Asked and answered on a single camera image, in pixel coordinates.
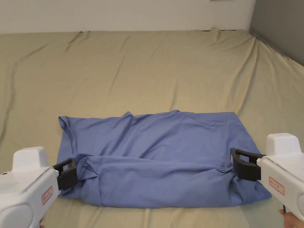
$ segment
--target sheet wrinkle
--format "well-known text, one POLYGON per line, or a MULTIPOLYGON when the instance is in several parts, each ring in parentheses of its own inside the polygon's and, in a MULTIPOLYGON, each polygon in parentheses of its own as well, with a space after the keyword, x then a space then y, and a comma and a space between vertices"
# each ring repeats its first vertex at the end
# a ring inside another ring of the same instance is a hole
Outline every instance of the sheet wrinkle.
POLYGON ((28 53, 27 55, 21 57, 19 59, 19 61, 15 62, 13 64, 12 70, 11 70, 11 74, 9 75, 10 78, 10 97, 9 97, 9 103, 8 106, 6 108, 5 114, 4 114, 4 119, 2 122, 2 130, 1 130, 1 134, 0 134, 0 147, 3 143, 3 140, 5 138, 6 135, 6 130, 7 130, 7 124, 9 122, 9 117, 10 117, 10 113, 13 110, 14 106, 15 106, 15 101, 16 101, 16 88, 15 88, 15 77, 16 77, 16 72, 18 69, 18 66, 25 60, 27 60, 28 58, 30 58, 32 55, 38 53, 39 51, 41 51, 42 49, 44 49, 47 45, 49 45, 50 42, 44 44, 43 46, 31 51, 30 53, 28 53))
POLYGON ((128 36, 128 37, 124 40, 123 44, 120 46, 119 51, 122 51, 124 45, 127 43, 127 41, 128 41, 131 37, 132 37, 132 35, 131 35, 131 36, 128 36))
POLYGON ((235 112, 238 116, 240 115, 240 113, 241 113, 241 111, 244 107, 245 101, 247 99, 247 96, 249 94, 249 90, 250 90, 251 85, 252 85, 253 78, 255 76, 254 73, 255 73, 255 69, 256 69, 257 55, 258 55, 257 45, 256 45, 256 38, 254 38, 252 40, 252 44, 249 47, 249 49, 247 50, 246 54, 247 55, 245 56, 244 61, 241 63, 241 67, 239 69, 237 69, 237 71, 235 73, 232 84, 230 86, 230 94, 229 94, 228 99, 227 99, 227 104, 228 105, 235 104, 235 105, 233 105, 233 112, 235 112), (246 87, 244 88, 244 91, 243 91, 242 94, 236 94, 236 92, 238 91, 237 89, 240 87, 239 82, 244 77, 244 75, 242 75, 241 72, 244 70, 245 67, 247 67, 247 63, 248 63, 248 61, 250 60, 250 58, 252 57, 253 54, 255 54, 254 55, 254 57, 255 57, 254 58, 254 63, 253 63, 253 67, 251 69, 249 78, 247 80, 247 83, 245 85, 246 87), (240 100, 239 104, 236 104, 236 102, 237 102, 236 98, 238 98, 238 97, 241 97, 241 100, 240 100))
POLYGON ((118 69, 117 69, 117 72, 116 72, 116 74, 115 74, 115 77, 114 77, 114 79, 113 79, 113 81, 112 81, 112 83, 111 83, 111 87, 110 87, 110 90, 109 90, 108 98, 109 98, 109 96, 110 96, 110 94, 111 94, 111 92, 112 92, 112 89, 113 89, 113 86, 114 86, 114 84, 115 84, 115 81, 116 81, 116 79, 117 79, 117 77, 118 77, 118 75, 119 75, 119 73, 120 73, 121 66, 122 66, 123 63, 125 62, 126 55, 127 55, 127 53, 124 54, 123 59, 121 60, 119 66, 118 66, 118 69))
POLYGON ((152 209, 144 209, 143 211, 143 218, 142 218, 142 225, 141 227, 150 228, 151 227, 151 217, 152 217, 152 209))
MULTIPOLYGON (((9 76, 10 76, 10 73, 9 73, 9 70, 10 70, 10 64, 7 68, 7 72, 6 72, 6 78, 5 78, 5 83, 4 83, 4 97, 6 97, 7 95, 7 90, 8 90, 8 84, 9 84, 9 76)), ((6 100, 3 99, 3 106, 2 106, 2 110, 5 110, 5 107, 6 107, 6 100)))
POLYGON ((167 33, 165 34, 165 37, 162 37, 160 39, 160 41, 157 43, 157 45, 154 47, 153 51, 151 52, 150 56, 148 57, 148 61, 147 63, 151 60, 151 58, 154 56, 156 50, 159 48, 159 46, 161 45, 161 43, 166 39, 167 37, 167 33))
POLYGON ((248 38, 245 38, 244 40, 240 41, 239 43, 235 44, 235 45, 232 45, 232 46, 229 46, 227 48, 224 48, 222 50, 220 50, 219 53, 222 53, 224 51, 229 51, 229 50, 235 50, 236 48, 238 48, 239 46, 247 43, 248 41, 250 41, 251 39, 255 39, 255 37, 253 36, 249 36, 248 38))
POLYGON ((169 111, 174 110, 174 106, 176 104, 177 93, 178 93, 178 78, 176 78, 176 81, 175 81, 175 85, 174 85, 174 89, 173 89, 173 96, 172 96, 172 101, 171 101, 171 104, 170 104, 169 111))
POLYGON ((67 106, 66 108, 70 108, 71 104, 74 103, 74 101, 76 100, 77 98, 77 94, 79 94, 79 89, 81 88, 81 86, 84 85, 84 83, 89 79, 90 75, 86 76, 78 85, 77 87, 74 89, 74 93, 73 95, 71 96, 71 99, 70 101, 67 103, 67 106))
POLYGON ((87 31, 85 34, 86 34, 85 38, 83 38, 83 39, 79 42, 79 44, 81 44, 82 42, 86 41, 87 39, 89 39, 89 38, 91 37, 91 31, 87 31))
POLYGON ((78 33, 73 37, 73 39, 71 39, 70 42, 68 42, 67 48, 65 49, 65 52, 68 52, 68 51, 69 51, 69 49, 72 47, 73 43, 74 43, 76 40, 78 40, 78 38, 81 37, 82 33, 83 33, 83 32, 78 32, 78 33))
MULTIPOLYGON (((96 210, 96 213, 95 213, 94 215, 96 215, 97 213, 98 213, 98 214, 101 214, 101 213, 103 212, 104 209, 105 209, 104 207, 98 207, 98 209, 96 210)), ((94 217, 95 217, 95 219, 94 219, 92 225, 90 226, 90 228, 91 228, 91 227, 95 227, 96 223, 98 222, 98 220, 99 220, 99 218, 100 218, 99 216, 94 216, 94 217)))

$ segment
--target finger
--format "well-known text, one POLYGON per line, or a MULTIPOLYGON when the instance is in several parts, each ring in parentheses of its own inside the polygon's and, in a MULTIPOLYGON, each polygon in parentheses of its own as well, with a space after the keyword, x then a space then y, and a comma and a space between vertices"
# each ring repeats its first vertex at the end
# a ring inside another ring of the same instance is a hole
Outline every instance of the finger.
POLYGON ((280 210, 279 210, 279 213, 280 213, 281 215, 284 215, 284 210, 283 210, 283 209, 280 209, 280 210))
POLYGON ((291 212, 284 215, 284 222, 290 225, 290 227, 300 227, 301 221, 291 212))

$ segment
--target gray wall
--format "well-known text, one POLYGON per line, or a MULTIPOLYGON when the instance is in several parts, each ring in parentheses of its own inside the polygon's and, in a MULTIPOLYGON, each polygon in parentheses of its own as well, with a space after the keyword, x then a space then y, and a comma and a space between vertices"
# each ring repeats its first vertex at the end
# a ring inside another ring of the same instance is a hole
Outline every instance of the gray wall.
POLYGON ((304 65, 304 0, 256 0, 250 31, 304 65))

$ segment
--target beige bed sheet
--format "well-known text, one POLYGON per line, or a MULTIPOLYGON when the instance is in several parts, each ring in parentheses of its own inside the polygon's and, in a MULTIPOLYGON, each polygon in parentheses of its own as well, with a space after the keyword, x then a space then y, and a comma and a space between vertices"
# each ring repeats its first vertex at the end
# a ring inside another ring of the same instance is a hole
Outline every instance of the beige bed sheet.
MULTIPOLYGON (((0 173, 43 146, 55 164, 58 116, 237 113, 263 153, 266 136, 304 144, 304 67, 244 31, 0 36, 0 173)), ((274 199, 234 208, 120 209, 58 198, 46 228, 281 227, 274 199)))

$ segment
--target human hand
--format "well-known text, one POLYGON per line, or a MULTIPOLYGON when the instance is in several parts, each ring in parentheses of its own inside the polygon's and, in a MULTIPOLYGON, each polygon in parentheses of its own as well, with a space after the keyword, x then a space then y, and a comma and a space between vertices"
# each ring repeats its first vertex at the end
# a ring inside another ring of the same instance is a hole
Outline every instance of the human hand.
POLYGON ((284 214, 284 210, 279 210, 280 214, 284 216, 284 228, 304 228, 304 222, 298 219, 293 213, 287 212, 284 214))
MULTIPOLYGON (((41 222, 42 222, 42 220, 40 220, 40 223, 41 223, 41 222)), ((43 226, 43 225, 40 225, 39 228, 44 228, 44 226, 43 226)))

